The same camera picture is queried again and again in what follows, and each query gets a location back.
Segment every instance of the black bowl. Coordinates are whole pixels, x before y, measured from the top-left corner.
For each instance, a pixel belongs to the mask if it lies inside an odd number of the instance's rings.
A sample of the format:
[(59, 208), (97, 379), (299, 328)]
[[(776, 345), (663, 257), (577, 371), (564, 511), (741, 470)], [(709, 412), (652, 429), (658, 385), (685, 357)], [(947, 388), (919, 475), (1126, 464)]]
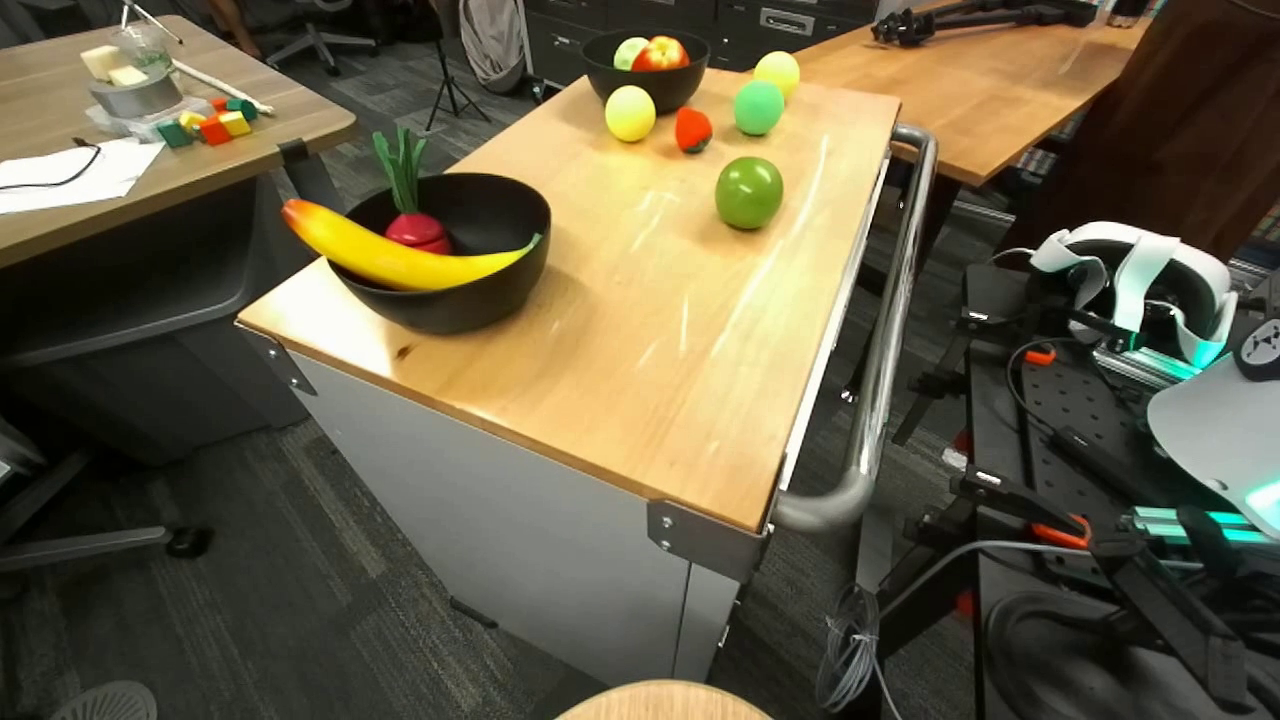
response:
[[(611, 51), (626, 34), (674, 34), (686, 51), (686, 64), (663, 67), (663, 70), (620, 70), (611, 67)], [(703, 78), (703, 67), (709, 67), (709, 40), (701, 32), (604, 32), (582, 43), (582, 70), (600, 99), (606, 99), (623, 85), (639, 85), (652, 94), (658, 114), (672, 114), (674, 106), (686, 103), (686, 94)]]
[[(482, 175), (482, 173), (448, 173), (423, 175), (414, 182), (418, 208), (432, 213), (455, 257), (480, 253), (512, 253), (539, 232), (543, 241), (519, 257), (512, 269), (482, 275), (464, 286), (448, 292), (405, 292), (362, 281), (333, 263), (333, 271), (380, 317), (392, 317), (418, 331), (469, 331), (515, 317), (543, 275), (547, 243), (552, 243), (552, 203), (512, 181), (512, 175)], [(392, 191), (375, 191), (348, 213), (356, 224), (384, 232), (396, 217)]]

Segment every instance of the green leaf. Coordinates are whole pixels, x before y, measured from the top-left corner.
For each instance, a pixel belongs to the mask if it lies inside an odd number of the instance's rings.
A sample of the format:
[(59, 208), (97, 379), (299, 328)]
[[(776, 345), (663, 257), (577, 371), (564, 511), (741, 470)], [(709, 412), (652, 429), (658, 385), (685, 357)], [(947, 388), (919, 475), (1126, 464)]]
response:
[(388, 175), (396, 208), (414, 213), (414, 181), (427, 159), (427, 138), (410, 137), (408, 129), (396, 129), (396, 138), (371, 130), (371, 153)]

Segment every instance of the wooden tabletop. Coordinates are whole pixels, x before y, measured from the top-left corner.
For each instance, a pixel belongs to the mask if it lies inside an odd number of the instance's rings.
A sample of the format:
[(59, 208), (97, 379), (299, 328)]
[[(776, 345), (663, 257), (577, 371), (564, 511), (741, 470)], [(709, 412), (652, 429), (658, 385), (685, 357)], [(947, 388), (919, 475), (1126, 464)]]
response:
[[(768, 138), (728, 124), (741, 77), (709, 70), (703, 156), (669, 121), (643, 145), (604, 137), (582, 78), (476, 146), (552, 203), (547, 271), (527, 307), (469, 336), (418, 336), (369, 310), (310, 263), (241, 325), (577, 464), (639, 494), (757, 531), (782, 442), (819, 377), (830, 304), (862, 246), (895, 99), (798, 86)], [(787, 195), (770, 228), (715, 218), (715, 173), (768, 156)]]
[(938, 175), (984, 186), (1020, 153), (1081, 114), (1126, 64), (1131, 26), (976, 26), (887, 46), (873, 26), (798, 51), (803, 85), (902, 99), (902, 124), (938, 138)]
[[(124, 224), (127, 217), (149, 217), (171, 208), (188, 195), (210, 191), (218, 182), (246, 181), (275, 163), (284, 138), (305, 138), (324, 146), (356, 124), (351, 110), (326, 103), (324, 94), (291, 85), (268, 64), (235, 51), (232, 43), (207, 34), (185, 14), (164, 14), (178, 40), (174, 60), (218, 77), (262, 103), (275, 103), (271, 121), (258, 121), (252, 137), (218, 146), (174, 146), (159, 153), (151, 173), (119, 198), (71, 203), (50, 213), (0, 217), (0, 269), (18, 263), (25, 257), (50, 253), (80, 235)], [(71, 137), (105, 138), (82, 114), (90, 106), (87, 70), (80, 64), (82, 46), (112, 43), (116, 26), (59, 34), (43, 43), (18, 43), (0, 51), (0, 159), (38, 156), (71, 146)], [(202, 85), (185, 78), (188, 94), (210, 94)]]

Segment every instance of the white headset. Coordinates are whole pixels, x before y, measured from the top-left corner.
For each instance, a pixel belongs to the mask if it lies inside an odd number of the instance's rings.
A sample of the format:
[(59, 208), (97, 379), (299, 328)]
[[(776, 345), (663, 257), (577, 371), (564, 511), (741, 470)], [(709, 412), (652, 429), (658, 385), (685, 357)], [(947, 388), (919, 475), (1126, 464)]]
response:
[[(1148, 294), (1159, 271), (1168, 271), (1172, 263), (1180, 263), (1182, 275), (1196, 275), (1204, 285), (1196, 304), (1213, 304), (1213, 307), (1180, 307), (1172, 301)], [(1114, 301), (1104, 325), (1126, 331), (1131, 340), (1142, 336), (1148, 307), (1152, 304), (1164, 307), (1176, 325), (1176, 357), (1142, 345), (1119, 353), (1142, 371), (1164, 377), (1164, 385), (1199, 377), (1199, 367), (1206, 367), (1222, 353), (1237, 321), (1237, 292), (1233, 292), (1229, 263), (1218, 263), (1217, 257), (1176, 235), (1159, 235), (1148, 228), (1090, 218), (1068, 232), (1051, 232), (1032, 253), (1032, 269), (1074, 271), (1081, 275), (1074, 310), (1084, 310), (1100, 292), (1113, 286)], [(1088, 345), (1096, 340), (1088, 325), (1072, 325), (1072, 331)]]

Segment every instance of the metal handle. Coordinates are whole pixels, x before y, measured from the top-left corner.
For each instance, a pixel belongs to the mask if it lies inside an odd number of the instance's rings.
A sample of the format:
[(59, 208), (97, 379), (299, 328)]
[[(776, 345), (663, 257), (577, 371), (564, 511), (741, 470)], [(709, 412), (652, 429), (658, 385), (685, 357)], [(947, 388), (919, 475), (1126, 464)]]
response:
[(782, 6), (759, 6), (759, 26), (782, 32), (782, 34), (812, 34), (812, 14), (782, 13)]
[(873, 361), (861, 388), (853, 448), (844, 455), (838, 484), (822, 494), (792, 494), (782, 492), (776, 499), (776, 522), (797, 531), (830, 531), (848, 527), (862, 517), (875, 475), (880, 475), (880, 453), (884, 453), (884, 425), (892, 403), (892, 379), (902, 349), (902, 325), (911, 307), (911, 285), (916, 285), (916, 257), (919, 257), (919, 232), (924, 232), (924, 208), (936, 169), (936, 138), (919, 129), (895, 129), (895, 145), (919, 146), (911, 186), (909, 186), (909, 218), (895, 232), (895, 253), (887, 269), (887, 292), (884, 292), (884, 317), (873, 336)]

